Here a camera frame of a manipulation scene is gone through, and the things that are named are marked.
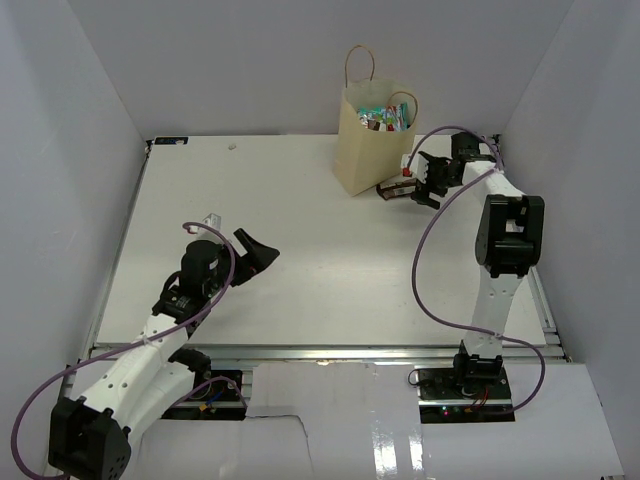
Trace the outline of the teal Fox's candy bag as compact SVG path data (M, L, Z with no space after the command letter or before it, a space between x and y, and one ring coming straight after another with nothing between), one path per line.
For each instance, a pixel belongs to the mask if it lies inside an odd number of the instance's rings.
M387 132L405 131L409 128L408 105L406 102L389 105L382 109L380 123Z

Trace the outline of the green snack packet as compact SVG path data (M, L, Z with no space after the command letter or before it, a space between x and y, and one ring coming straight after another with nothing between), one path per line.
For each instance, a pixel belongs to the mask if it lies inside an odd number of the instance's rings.
M373 131L387 130L387 108L359 108L357 115L360 123L367 129Z

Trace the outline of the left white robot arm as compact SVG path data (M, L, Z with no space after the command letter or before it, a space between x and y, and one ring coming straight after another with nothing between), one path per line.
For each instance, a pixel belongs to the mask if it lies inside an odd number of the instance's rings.
M212 227L189 222L196 232L180 268L165 281L133 346L78 398L63 398L50 420L48 462L76 479L118 479L134 444L162 414L211 387L209 358L186 342L230 287L268 268L280 255L242 228L237 250Z

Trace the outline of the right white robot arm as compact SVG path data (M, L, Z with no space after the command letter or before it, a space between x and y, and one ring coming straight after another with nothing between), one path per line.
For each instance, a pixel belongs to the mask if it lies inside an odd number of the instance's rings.
M504 372L506 324L515 294L541 257L545 202L506 178L495 139L462 127L452 132L449 156L415 146L402 161L402 173L415 182L412 200L434 209L437 217L472 188L482 196L474 242L479 290L472 318L461 328L465 336L450 381L459 396L472 399L486 397Z

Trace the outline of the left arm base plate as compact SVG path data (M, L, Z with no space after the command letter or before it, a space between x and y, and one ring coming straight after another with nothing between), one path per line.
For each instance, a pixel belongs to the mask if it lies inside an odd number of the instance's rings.
M240 395L228 380L217 380L200 388L184 403L169 409L166 419L242 421L245 407Z

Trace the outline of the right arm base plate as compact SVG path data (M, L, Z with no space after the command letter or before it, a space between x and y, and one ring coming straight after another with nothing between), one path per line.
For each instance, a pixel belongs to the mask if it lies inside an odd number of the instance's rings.
M407 382L417 391L423 425L514 422L512 394L502 370L493 384L456 383L452 368L416 368Z

